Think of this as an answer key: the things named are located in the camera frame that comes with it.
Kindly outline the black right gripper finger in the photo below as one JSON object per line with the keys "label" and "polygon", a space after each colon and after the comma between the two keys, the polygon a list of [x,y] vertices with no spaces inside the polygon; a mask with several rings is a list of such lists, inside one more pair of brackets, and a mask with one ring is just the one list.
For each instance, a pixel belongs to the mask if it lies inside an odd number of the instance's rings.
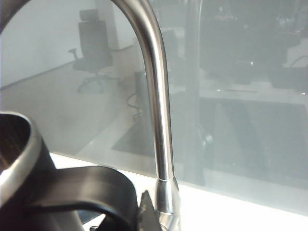
{"label": "black right gripper finger", "polygon": [[159,219],[154,209],[148,191],[144,191],[141,195],[141,202],[138,210],[138,230],[139,231],[161,230]]}

